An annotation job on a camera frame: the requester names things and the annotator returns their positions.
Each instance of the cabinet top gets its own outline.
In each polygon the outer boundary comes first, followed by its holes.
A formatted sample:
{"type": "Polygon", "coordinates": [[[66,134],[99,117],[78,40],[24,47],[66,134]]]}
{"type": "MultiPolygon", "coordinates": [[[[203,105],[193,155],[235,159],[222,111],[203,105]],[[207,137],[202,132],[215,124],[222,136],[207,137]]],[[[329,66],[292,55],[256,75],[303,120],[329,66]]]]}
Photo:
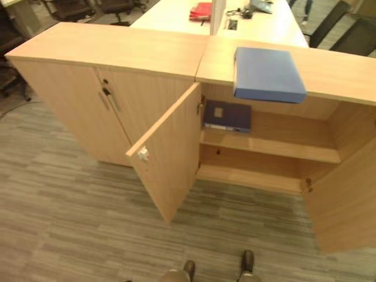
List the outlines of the cabinet top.
{"type": "Polygon", "coordinates": [[[180,32],[61,22],[7,56],[194,78],[207,38],[180,32]]]}
{"type": "Polygon", "coordinates": [[[238,46],[289,51],[311,96],[376,105],[376,59],[313,48],[211,36],[196,81],[232,85],[238,46]]]}

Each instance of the cabinet door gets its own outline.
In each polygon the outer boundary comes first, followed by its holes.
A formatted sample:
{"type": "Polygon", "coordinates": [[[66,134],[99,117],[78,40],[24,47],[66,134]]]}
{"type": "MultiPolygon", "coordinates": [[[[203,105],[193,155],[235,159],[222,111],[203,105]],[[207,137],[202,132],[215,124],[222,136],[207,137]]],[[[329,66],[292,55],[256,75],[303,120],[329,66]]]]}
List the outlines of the cabinet door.
{"type": "Polygon", "coordinates": [[[323,252],[376,247],[376,138],[303,198],[323,252]]]}
{"type": "Polygon", "coordinates": [[[130,143],[93,68],[13,59],[17,69],[95,159],[129,165],[130,143]]]}
{"type": "Polygon", "coordinates": [[[127,152],[169,223],[192,187],[199,165],[201,85],[194,83],[127,152]],[[149,157],[140,151],[146,148],[149,157]]]}
{"type": "Polygon", "coordinates": [[[99,68],[100,80],[107,81],[113,108],[131,144],[137,140],[192,85],[193,79],[99,68]]]}

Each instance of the office chair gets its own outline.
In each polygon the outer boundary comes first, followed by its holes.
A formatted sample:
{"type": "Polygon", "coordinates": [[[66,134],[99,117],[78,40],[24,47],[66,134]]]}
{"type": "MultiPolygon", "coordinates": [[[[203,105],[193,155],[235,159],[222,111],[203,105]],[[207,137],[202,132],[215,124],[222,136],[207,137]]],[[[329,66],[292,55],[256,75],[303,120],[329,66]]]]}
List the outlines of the office chair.
{"type": "Polygon", "coordinates": [[[16,48],[17,46],[23,44],[25,39],[22,37],[21,33],[15,28],[12,23],[12,19],[9,17],[3,5],[0,3],[0,57],[4,66],[2,69],[13,69],[15,72],[14,78],[8,81],[5,85],[1,85],[1,92],[4,96],[8,96],[7,90],[14,87],[15,85],[21,86],[21,95],[26,101],[30,101],[30,96],[26,93],[26,81],[23,77],[6,63],[4,55],[10,50],[16,48]]]}
{"type": "Polygon", "coordinates": [[[318,28],[310,35],[303,33],[310,37],[309,46],[317,48],[321,41],[327,36],[329,31],[336,25],[338,21],[351,9],[351,5],[340,1],[330,11],[329,15],[320,23],[318,28]]]}
{"type": "Polygon", "coordinates": [[[59,22],[76,22],[95,14],[89,0],[42,0],[42,2],[51,17],[59,22]]]}
{"type": "Polygon", "coordinates": [[[118,18],[118,22],[112,23],[112,25],[130,26],[129,22],[122,22],[120,13],[126,12],[128,15],[135,6],[132,0],[95,0],[97,6],[105,14],[115,14],[118,18]]]}
{"type": "Polygon", "coordinates": [[[358,19],[330,48],[331,51],[368,56],[376,49],[376,26],[358,19]]]}

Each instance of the book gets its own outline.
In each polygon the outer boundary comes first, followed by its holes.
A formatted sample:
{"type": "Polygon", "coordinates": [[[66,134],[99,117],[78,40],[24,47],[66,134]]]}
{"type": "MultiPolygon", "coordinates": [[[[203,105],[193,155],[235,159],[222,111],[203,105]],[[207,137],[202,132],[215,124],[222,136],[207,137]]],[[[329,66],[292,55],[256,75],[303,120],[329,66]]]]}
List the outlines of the book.
{"type": "Polygon", "coordinates": [[[234,96],[301,103],[307,91],[289,52],[238,47],[234,63],[234,96]]]}
{"type": "Polygon", "coordinates": [[[208,100],[203,126],[248,133],[251,131],[251,106],[208,100]]]}

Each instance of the open cabinet door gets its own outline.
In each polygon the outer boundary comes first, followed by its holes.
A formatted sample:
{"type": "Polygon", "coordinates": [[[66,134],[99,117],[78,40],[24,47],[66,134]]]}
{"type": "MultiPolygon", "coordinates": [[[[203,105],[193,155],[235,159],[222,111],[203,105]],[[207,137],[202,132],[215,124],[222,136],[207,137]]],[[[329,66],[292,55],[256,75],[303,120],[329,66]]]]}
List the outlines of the open cabinet door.
{"type": "Polygon", "coordinates": [[[323,253],[376,247],[376,138],[305,191],[323,253]]]}
{"type": "Polygon", "coordinates": [[[127,152],[132,166],[167,223],[196,180],[200,102],[201,85],[194,83],[127,152]]]}

